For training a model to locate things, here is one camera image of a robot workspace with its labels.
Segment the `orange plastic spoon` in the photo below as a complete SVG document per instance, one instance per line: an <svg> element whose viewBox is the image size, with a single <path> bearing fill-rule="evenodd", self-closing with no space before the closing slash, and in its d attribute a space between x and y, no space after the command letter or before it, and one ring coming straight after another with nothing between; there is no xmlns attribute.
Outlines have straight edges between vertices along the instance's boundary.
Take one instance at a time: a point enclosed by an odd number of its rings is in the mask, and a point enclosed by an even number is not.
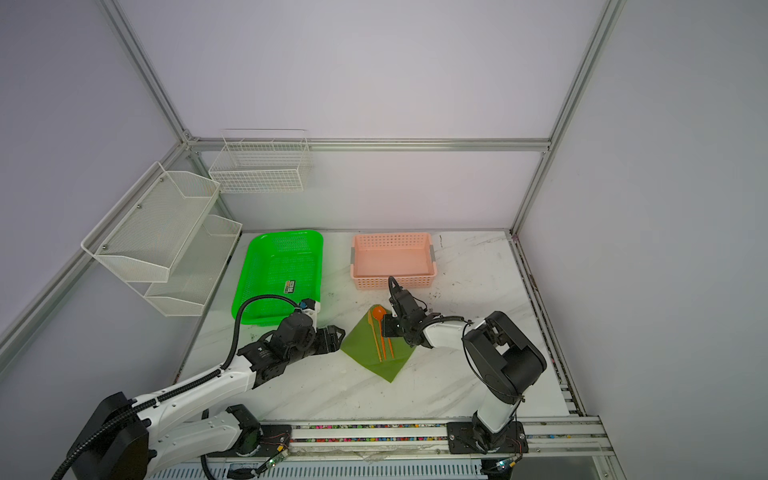
<svg viewBox="0 0 768 480"><path fill-rule="evenodd" d="M382 336L382 321L386 310L381 305L375 305L370 310L370 324L376 342L377 356L380 362L387 359L387 347Z"/></svg>

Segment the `green paper napkin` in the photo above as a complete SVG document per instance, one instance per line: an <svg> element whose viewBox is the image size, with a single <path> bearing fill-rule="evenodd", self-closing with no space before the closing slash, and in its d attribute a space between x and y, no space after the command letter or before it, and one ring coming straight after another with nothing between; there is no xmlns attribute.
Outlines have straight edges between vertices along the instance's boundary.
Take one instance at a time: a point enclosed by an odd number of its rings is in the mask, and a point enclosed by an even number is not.
<svg viewBox="0 0 768 480"><path fill-rule="evenodd" d="M411 358L415 348L403 338L384 337L384 315L389 311L373 305L342 342L341 350L357 364L392 383Z"/></svg>

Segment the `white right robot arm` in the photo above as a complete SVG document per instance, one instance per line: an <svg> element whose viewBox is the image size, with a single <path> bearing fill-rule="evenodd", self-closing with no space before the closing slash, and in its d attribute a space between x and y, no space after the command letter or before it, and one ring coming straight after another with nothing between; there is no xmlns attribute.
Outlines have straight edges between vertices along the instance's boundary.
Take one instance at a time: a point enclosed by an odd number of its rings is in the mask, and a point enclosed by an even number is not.
<svg viewBox="0 0 768 480"><path fill-rule="evenodd" d="M485 387L481 406L469 421L446 425L449 451L527 453L527 437L516 414L525 391L548 365L534 343L501 311L477 321L431 312L393 277L389 302L392 311L384 315L381 326L385 338L401 338L411 347L460 351Z"/></svg>

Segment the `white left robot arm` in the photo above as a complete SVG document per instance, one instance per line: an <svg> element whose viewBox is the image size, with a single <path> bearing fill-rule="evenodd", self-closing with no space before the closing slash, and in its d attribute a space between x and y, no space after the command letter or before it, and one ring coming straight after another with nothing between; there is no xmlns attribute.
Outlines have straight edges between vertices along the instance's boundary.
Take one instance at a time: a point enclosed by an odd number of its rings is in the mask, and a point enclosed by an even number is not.
<svg viewBox="0 0 768 480"><path fill-rule="evenodd" d="M53 476L145 479L206 454L252 452L261 424L247 407L230 405L208 418L203 412L279 377L293 363L338 351L345 336L334 325L317 328L310 311L295 311L221 366L135 398L113 394L96 407Z"/></svg>

